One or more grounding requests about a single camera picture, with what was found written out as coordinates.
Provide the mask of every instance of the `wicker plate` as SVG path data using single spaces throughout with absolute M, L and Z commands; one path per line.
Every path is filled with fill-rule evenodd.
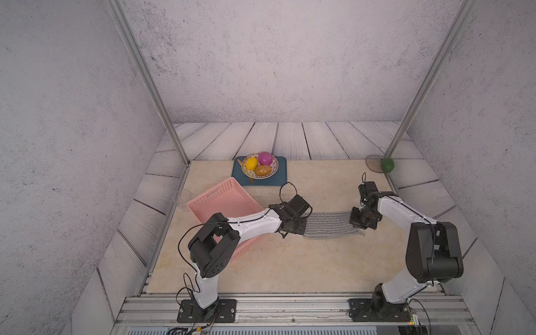
M 266 179 L 276 174 L 277 169 L 279 169 L 279 162 L 277 161 L 277 158 L 274 155 L 272 155 L 272 163 L 270 164 L 270 167 L 272 168 L 272 172 L 270 172 L 269 174 L 265 176 L 257 176 L 254 171 L 251 171 L 245 168 L 245 163 L 248 161 L 248 159 L 250 159 L 251 157 L 255 157 L 258 159 L 259 154 L 260 152 L 256 152 L 244 158 L 244 160 L 242 161 L 242 172 L 244 172 L 246 176 L 253 178 L 253 179 Z

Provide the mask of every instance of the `blue placemat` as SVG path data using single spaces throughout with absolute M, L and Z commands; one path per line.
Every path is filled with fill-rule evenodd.
M 277 161 L 279 162 L 279 168 L 273 176 L 266 179 L 253 179 L 253 184 L 244 172 L 242 172 L 242 167 L 236 161 L 237 159 L 244 161 L 244 158 L 245 156 L 235 158 L 233 164 L 233 173 L 231 174 L 231 177 L 235 178 L 236 181 L 238 181 L 238 184 L 242 186 L 281 186 L 287 182 L 287 159 L 285 157 L 276 156 Z

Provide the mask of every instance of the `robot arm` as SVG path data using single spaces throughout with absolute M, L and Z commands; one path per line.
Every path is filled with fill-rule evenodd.
M 262 212 L 239 218 L 214 214 L 188 243 L 190 258 L 196 270 L 194 290 L 197 307 L 205 310 L 209 321 L 218 300 L 218 275 L 229 263 L 236 246 L 255 236 L 280 232 L 303 235 L 307 217 L 302 217 L 310 205 L 299 195 L 287 202 L 270 205 Z M 214 235 L 221 236 L 216 242 Z
M 355 227 L 376 229 L 386 216 L 408 236 L 406 266 L 373 292 L 371 310 L 376 318 L 400 314 L 408 299 L 432 285 L 434 279 L 447 281 L 463 274 L 458 231 L 452 223 L 427 217 L 392 192 L 379 192 L 374 182 L 364 182 L 359 192 L 363 207 L 352 209 Z

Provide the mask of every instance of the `yellow fruit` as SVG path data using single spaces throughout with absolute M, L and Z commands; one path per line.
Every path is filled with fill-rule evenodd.
M 269 175 L 272 172 L 272 168 L 268 165 L 259 165 L 255 168 L 255 174 L 259 177 Z
M 259 161 L 255 157 L 251 157 L 245 162 L 245 168 L 247 170 L 253 171 L 259 165 Z

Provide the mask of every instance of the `concrete wall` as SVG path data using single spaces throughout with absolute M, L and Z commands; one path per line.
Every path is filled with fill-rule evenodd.
M 0 333 L 58 334 L 164 130 L 103 1 L 2 1 L 0 41 Z
M 533 316 L 535 36 L 536 2 L 481 0 L 409 131 Z
M 392 121 L 459 0 L 121 0 L 174 122 Z

